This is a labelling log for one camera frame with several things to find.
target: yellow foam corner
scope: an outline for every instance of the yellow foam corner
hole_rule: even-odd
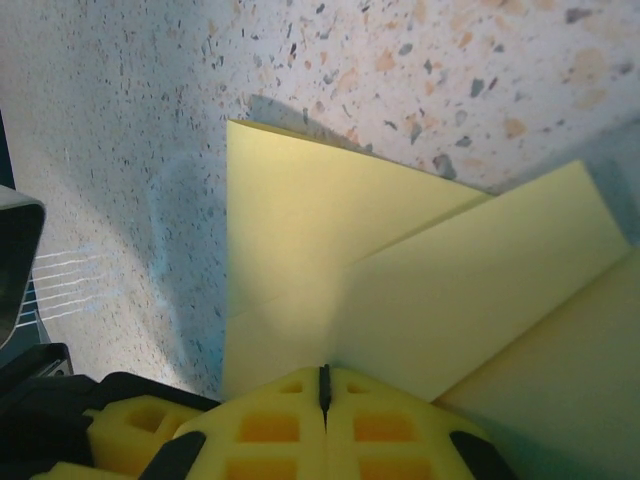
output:
[[[230,318],[225,394],[337,361],[435,399],[629,248],[574,162]]]

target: yellow foam block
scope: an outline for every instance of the yellow foam block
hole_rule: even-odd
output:
[[[432,400],[629,248],[574,162],[230,318],[225,393],[328,361]]]
[[[521,439],[509,451],[523,477],[569,478],[579,464],[635,478],[639,321],[636,248],[440,400]],[[549,451],[563,455],[542,462]]]
[[[474,436],[485,461],[495,460],[486,434],[467,420],[356,372],[333,368],[330,377],[326,426],[318,368],[187,422],[176,437],[207,437],[187,480],[473,480],[452,433]]]
[[[417,170],[231,121],[229,316],[490,198]]]
[[[150,395],[89,410],[87,428],[96,468],[137,477],[178,427],[202,412]]]
[[[365,375],[331,370],[327,470],[331,480],[473,480],[449,435],[488,441],[471,422]]]
[[[187,480],[326,478],[318,369],[294,372],[180,427],[207,436]]]

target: black plastic part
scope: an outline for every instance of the black plastic part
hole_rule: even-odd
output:
[[[87,437],[93,419],[83,413],[102,410],[119,400],[150,395],[201,411],[219,405],[124,372],[112,373],[100,383],[84,375],[29,377],[35,365],[49,358],[41,347],[26,351],[0,369],[5,392],[0,396],[0,464],[54,460],[93,466]]]
[[[0,397],[12,392],[30,377],[58,361],[71,366],[69,349],[64,343],[34,345],[0,369]]]
[[[194,393],[138,377],[132,373],[110,373],[91,392],[93,403],[91,408],[102,409],[107,404],[127,398],[151,395],[196,410],[207,411],[220,405],[220,402],[201,397]]]
[[[139,480],[186,479],[206,439],[202,432],[189,432],[165,443]]]
[[[476,480],[517,480],[491,443],[467,432],[452,432],[449,437]]]
[[[318,403],[322,409],[322,416],[324,417],[324,429],[327,429],[327,415],[329,413],[329,407],[331,407],[331,370],[328,364],[320,367],[318,375],[319,394]]]
[[[29,480],[34,475],[48,472],[56,463],[56,460],[41,460],[36,462],[0,464],[0,478]]]

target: granite-like surface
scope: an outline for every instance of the granite-like surface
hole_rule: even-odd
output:
[[[4,0],[0,106],[48,208],[51,337],[92,376],[215,395],[227,118],[495,193],[580,156],[638,239],[638,45],[634,0]]]

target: speckled countertop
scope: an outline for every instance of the speckled countertop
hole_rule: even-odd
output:
[[[227,118],[496,193],[580,156],[640,238],[638,45],[633,0],[5,0],[0,106],[48,209],[51,337],[93,376],[215,395]]]

